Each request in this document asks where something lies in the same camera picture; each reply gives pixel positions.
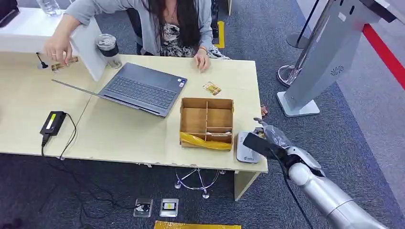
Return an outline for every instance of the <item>laptop keyboard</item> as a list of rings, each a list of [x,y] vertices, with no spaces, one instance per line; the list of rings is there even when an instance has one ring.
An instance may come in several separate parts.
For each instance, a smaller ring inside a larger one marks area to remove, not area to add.
[[[173,91],[119,76],[115,77],[106,90],[163,109],[167,109],[176,96]]]

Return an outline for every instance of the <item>water bottle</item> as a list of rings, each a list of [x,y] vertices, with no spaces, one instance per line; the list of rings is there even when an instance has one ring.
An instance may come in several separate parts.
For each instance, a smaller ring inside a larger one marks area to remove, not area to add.
[[[49,16],[61,15],[61,8],[56,0],[37,0],[41,9]]]

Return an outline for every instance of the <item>desk leg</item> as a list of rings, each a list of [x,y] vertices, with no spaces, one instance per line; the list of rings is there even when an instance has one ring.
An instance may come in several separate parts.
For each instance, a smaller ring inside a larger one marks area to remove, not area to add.
[[[231,16],[232,0],[228,0],[228,13]]]
[[[239,171],[235,173],[235,201],[238,201],[250,187],[260,172]]]

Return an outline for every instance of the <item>woman's left hand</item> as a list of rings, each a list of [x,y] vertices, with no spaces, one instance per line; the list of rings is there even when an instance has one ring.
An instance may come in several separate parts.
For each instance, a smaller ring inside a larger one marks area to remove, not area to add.
[[[200,71],[205,71],[210,66],[210,58],[208,58],[207,51],[199,48],[198,52],[194,56],[195,62]]]

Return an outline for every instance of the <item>robotic arm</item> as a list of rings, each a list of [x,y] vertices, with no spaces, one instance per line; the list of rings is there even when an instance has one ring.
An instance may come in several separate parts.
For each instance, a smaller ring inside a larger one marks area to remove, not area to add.
[[[334,228],[387,228],[327,179],[320,164],[307,151],[290,146],[291,143],[279,129],[261,119],[255,120],[262,124],[262,132],[256,129],[256,134],[249,133],[244,145],[269,159],[279,161],[287,177],[301,188]]]

